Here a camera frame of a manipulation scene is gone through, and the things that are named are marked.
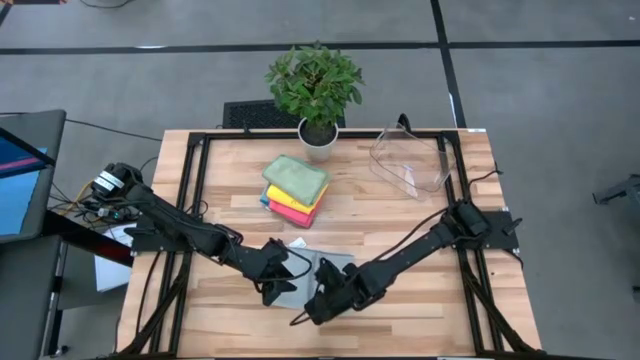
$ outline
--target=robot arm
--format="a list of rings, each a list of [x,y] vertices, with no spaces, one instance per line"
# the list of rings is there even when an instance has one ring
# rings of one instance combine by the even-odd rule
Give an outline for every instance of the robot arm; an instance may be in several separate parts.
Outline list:
[[[280,293],[296,290],[287,280],[304,275],[294,277],[282,265],[290,250],[281,240],[270,239],[262,249],[243,246],[240,233],[220,224],[202,223],[155,195],[142,182],[138,169],[129,165],[109,164],[91,188],[92,196],[99,202],[133,206],[151,219],[154,228],[166,238],[186,242],[202,256],[240,271],[256,284],[266,306],[271,305]]]
[[[321,259],[315,273],[319,291],[305,304],[305,311],[316,325],[348,309],[361,311],[382,299],[396,277],[420,260],[461,241],[479,242],[490,232],[489,222],[472,202],[458,201],[428,233],[384,260],[378,256],[361,266],[348,264],[341,272]]]

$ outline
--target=white flower pot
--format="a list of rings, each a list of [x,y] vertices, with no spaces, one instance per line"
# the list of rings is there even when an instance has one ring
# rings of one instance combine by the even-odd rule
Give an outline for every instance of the white flower pot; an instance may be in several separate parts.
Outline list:
[[[333,138],[333,140],[331,140],[330,143],[323,146],[314,146],[307,144],[304,139],[302,139],[302,135],[300,134],[300,129],[302,128],[302,124],[304,124],[305,121],[307,121],[306,118],[302,119],[302,121],[300,121],[300,123],[298,124],[298,138],[300,139],[302,144],[304,144],[307,156],[311,161],[314,162],[327,161],[329,159],[329,156],[331,155],[333,144],[335,144],[336,140],[338,139],[338,132],[340,131],[338,128],[338,124],[334,124],[334,126],[336,127],[336,136]]]

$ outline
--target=potted plant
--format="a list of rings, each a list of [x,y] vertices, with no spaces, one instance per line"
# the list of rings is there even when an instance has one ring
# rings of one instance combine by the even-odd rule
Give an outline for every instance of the potted plant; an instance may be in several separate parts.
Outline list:
[[[276,106],[300,117],[298,137],[313,161],[325,161],[338,138],[336,120],[344,116],[347,102],[362,103],[354,85],[362,81],[358,68],[340,50],[302,46],[278,57],[265,76]]]

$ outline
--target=black floor stripe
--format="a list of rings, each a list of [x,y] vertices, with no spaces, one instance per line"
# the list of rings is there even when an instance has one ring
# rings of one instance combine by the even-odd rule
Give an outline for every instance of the black floor stripe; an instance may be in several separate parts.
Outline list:
[[[447,88],[449,89],[450,100],[453,106],[453,117],[456,127],[466,128],[467,121],[462,110],[462,100],[460,99],[460,91],[458,90],[458,82],[456,81],[456,73],[453,69],[453,60],[451,59],[451,51],[449,51],[449,42],[447,40],[447,32],[444,27],[444,19],[442,18],[442,9],[438,0],[431,0],[431,9],[433,10],[433,18],[436,23],[436,31],[438,32],[438,44],[440,45],[440,55],[442,56],[442,65],[447,79]]]
[[[0,24],[9,12],[5,5],[0,12]],[[436,22],[436,27],[444,23]],[[115,46],[115,47],[56,47],[56,48],[5,48],[0,55],[101,55],[101,54],[181,54],[221,52],[286,51],[299,44],[246,44],[246,45],[178,45],[178,46]],[[480,41],[480,42],[349,42],[324,43],[336,50],[417,50],[417,49],[570,49],[640,47],[640,40],[585,40],[585,41]]]
[[[479,41],[452,42],[451,49],[564,49],[608,48],[640,46],[640,40],[582,40],[582,41]]]
[[[350,42],[323,43],[336,50],[411,50],[437,49],[435,42]],[[247,44],[247,45],[186,45],[148,47],[89,47],[89,48],[7,48],[0,49],[0,55],[98,55],[98,54],[179,54],[179,53],[220,53],[287,51],[292,46],[313,46],[313,43],[299,44]]]
[[[2,26],[2,23],[4,22],[4,19],[9,14],[9,10],[11,10],[11,5],[10,4],[4,4],[4,6],[2,7],[2,11],[0,11],[0,26]]]

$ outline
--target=wire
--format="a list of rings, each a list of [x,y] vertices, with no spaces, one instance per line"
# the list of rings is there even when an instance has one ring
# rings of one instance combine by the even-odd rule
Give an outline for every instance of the wire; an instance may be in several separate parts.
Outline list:
[[[60,188],[58,187],[58,185],[56,185],[56,183],[54,183],[53,181],[51,182],[51,185],[53,185],[53,187],[58,190],[58,192],[60,193],[60,195],[62,195],[63,198],[65,198],[65,200],[67,200],[68,202],[73,202],[71,201],[71,199],[69,199],[69,197],[67,195],[65,195],[62,190],[60,190]]]
[[[392,251],[396,250],[397,248],[399,248],[402,244],[404,244],[405,242],[407,242],[407,240],[409,240],[409,238],[411,238],[411,236],[413,236],[413,234],[415,234],[416,231],[418,231],[418,229],[420,229],[424,224],[426,224],[427,222],[429,222],[431,219],[433,219],[434,217],[444,213],[445,211],[447,211],[449,208],[446,207],[444,209],[440,209],[436,212],[434,212],[433,214],[427,216],[424,220],[420,221],[418,223],[418,225],[416,225],[413,229],[411,229],[411,231],[409,231],[409,233],[407,235],[405,235],[404,238],[402,238],[402,240],[398,241],[397,244],[393,245],[392,247],[390,247],[389,249],[387,249],[386,251],[384,251],[382,254],[376,256],[375,258],[373,258],[373,260],[371,261],[377,261],[382,259],[384,256],[388,255],[389,253],[391,253]]]
[[[468,191],[467,191],[467,196],[465,197],[465,200],[471,200],[471,184],[473,184],[476,181],[482,181],[482,180],[488,178],[489,176],[491,176],[493,174],[498,174],[498,175],[502,175],[503,174],[503,172],[498,169],[498,163],[497,162],[494,161],[493,165],[494,165],[494,169],[492,171],[490,171],[488,174],[486,174],[484,176],[480,176],[478,178],[475,178],[475,179],[469,181],[469,183],[467,184],[467,190]]]
[[[80,2],[85,4],[86,6],[91,7],[91,8],[96,8],[96,9],[119,9],[119,8],[127,5],[128,3],[132,2],[132,1],[134,1],[134,0],[125,0],[123,3],[118,4],[118,5],[102,6],[102,5],[89,4],[85,0],[80,0]]]
[[[157,156],[152,157],[151,159],[147,160],[144,162],[144,164],[142,164],[142,166],[140,166],[140,172],[142,172],[142,170],[144,169],[145,166],[147,166],[147,164],[149,164],[150,162],[152,162],[153,160],[158,160]]]
[[[502,250],[507,254],[511,255],[514,259],[518,260],[518,262],[520,263],[520,268],[524,269],[524,261],[522,261],[522,258],[520,256],[516,255],[516,253],[514,253],[513,250],[509,250],[509,249],[502,249]]]
[[[71,211],[71,209],[72,209],[74,206],[77,206],[77,205],[78,205],[78,202],[80,202],[80,201],[82,201],[82,200],[86,200],[86,199],[88,198],[88,197],[86,197],[86,198],[84,198],[84,199],[80,199],[80,197],[82,196],[82,194],[84,194],[84,192],[85,192],[85,191],[87,191],[87,188],[89,187],[89,185],[91,185],[91,183],[93,183],[93,180],[90,180],[89,182],[87,182],[86,184],[84,184],[84,186],[82,187],[82,189],[80,190],[80,192],[78,193],[78,195],[76,195],[75,200],[73,200],[73,201],[71,202],[71,204],[69,204],[69,206],[68,206],[66,209],[64,209],[64,210],[60,213],[60,215],[62,215],[62,216],[66,216],[66,215],[69,213],[69,211]]]
[[[120,326],[120,315],[118,315],[118,319],[116,319],[116,335],[113,340],[113,353],[118,353],[118,326]]]
[[[144,282],[144,288],[142,290],[142,299],[140,300],[140,307],[138,308],[138,318],[136,319],[136,335],[140,333],[140,318],[142,317],[142,308],[144,307],[144,298],[147,296],[147,289],[149,288],[149,282],[151,281],[151,274],[153,274],[153,269],[155,269],[156,264],[158,263],[158,258],[160,257],[160,252],[156,253],[156,256],[153,258],[153,262],[151,263],[151,267],[149,268],[149,273],[147,274],[147,280]]]
[[[305,314],[307,313],[306,310],[303,310],[298,316],[296,316],[295,318],[293,318],[293,320],[291,320],[291,322],[289,322],[289,326],[296,326],[296,325],[300,325],[304,322],[307,322],[309,320],[311,320],[311,316],[308,316],[302,320],[300,320],[301,317],[303,317]]]
[[[203,212],[196,214],[196,216],[201,216],[207,213],[207,211],[209,211],[209,203],[204,201],[204,200],[200,200],[200,203],[203,203],[204,206],[206,206],[206,208],[204,209]],[[187,210],[185,210],[184,212],[188,213],[189,211],[191,211],[193,209],[193,205],[189,206],[189,208]]]
[[[318,284],[316,285],[316,289],[313,291],[314,296],[315,296],[315,294],[317,294],[317,293],[318,293],[318,289],[320,289],[320,283],[318,283]],[[296,326],[296,325],[300,325],[300,324],[302,324],[302,323],[304,323],[304,322],[307,322],[307,321],[311,320],[311,316],[307,316],[306,318],[304,318],[304,319],[300,320],[300,318],[301,318],[301,317],[303,317],[303,316],[304,316],[304,314],[306,314],[306,313],[307,313],[307,310],[302,310],[302,312],[301,312],[298,316],[296,316],[295,318],[293,318],[293,320],[291,320],[291,321],[289,322],[289,326]]]
[[[498,175],[502,175],[503,174],[503,172],[500,171],[500,169],[498,169],[498,163],[497,162],[494,162],[494,166],[495,166],[495,169],[493,171],[490,171],[488,174],[486,174],[484,176],[481,176],[481,177],[478,177],[478,178],[475,178],[475,179],[469,181],[469,184],[468,184],[468,187],[467,187],[467,189],[469,190],[469,191],[467,191],[467,194],[468,194],[467,200],[472,201],[471,200],[471,184],[473,184],[476,181],[482,181],[482,180],[488,178],[489,176],[491,176],[493,174],[498,174]],[[522,258],[520,256],[515,254],[513,252],[513,250],[509,250],[509,249],[502,249],[502,250],[504,252],[506,252],[507,254],[511,255],[514,259],[518,260],[518,262],[520,263],[520,268],[524,269],[524,261],[522,260]]]
[[[137,138],[140,138],[140,139],[146,139],[146,140],[162,142],[162,139],[158,139],[158,138],[154,138],[154,137],[150,137],[150,136],[146,136],[146,135],[138,135],[138,134],[128,133],[126,131],[110,129],[110,128],[107,128],[107,127],[104,127],[104,126],[95,125],[95,124],[91,124],[91,123],[84,122],[84,121],[71,120],[71,119],[67,119],[67,121],[71,122],[71,123],[74,123],[74,124],[80,124],[80,125],[85,125],[85,126],[89,126],[89,127],[94,127],[96,129],[110,131],[110,132],[113,132],[113,133],[116,133],[116,134],[128,135],[128,136],[133,136],[133,137],[137,137]]]
[[[26,113],[26,112],[0,112],[0,116],[3,116],[3,115],[24,115],[24,114],[28,114],[28,113]],[[68,121],[68,122],[74,123],[74,124],[80,124],[80,125],[84,125],[84,126],[94,127],[96,129],[101,129],[101,130],[104,130],[104,131],[110,131],[110,132],[113,132],[113,133],[116,133],[116,134],[133,136],[133,137],[137,137],[137,138],[140,138],[140,139],[146,139],[146,140],[162,142],[162,139],[159,139],[159,138],[154,138],[154,137],[146,136],[146,135],[128,133],[126,131],[120,131],[120,130],[116,130],[116,129],[110,129],[108,127],[95,125],[95,124],[91,124],[91,123],[84,122],[84,121],[71,120],[71,119],[65,119],[65,121]]]

